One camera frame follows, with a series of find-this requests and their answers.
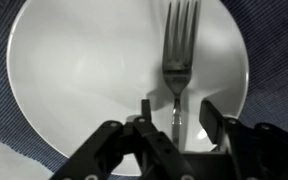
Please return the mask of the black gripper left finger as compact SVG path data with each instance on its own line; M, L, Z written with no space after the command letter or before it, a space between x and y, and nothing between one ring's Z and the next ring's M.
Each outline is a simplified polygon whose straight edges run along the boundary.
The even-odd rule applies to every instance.
M50 180L109 180L128 154L135 156L140 168L138 180L198 180L189 162L153 125L147 99L133 121L101 124Z

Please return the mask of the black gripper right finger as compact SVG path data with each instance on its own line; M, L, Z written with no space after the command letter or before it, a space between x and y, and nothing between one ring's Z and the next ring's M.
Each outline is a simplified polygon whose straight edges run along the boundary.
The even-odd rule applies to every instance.
M288 132L270 123L249 128L207 100L200 124L217 150L231 157L237 180L288 180Z

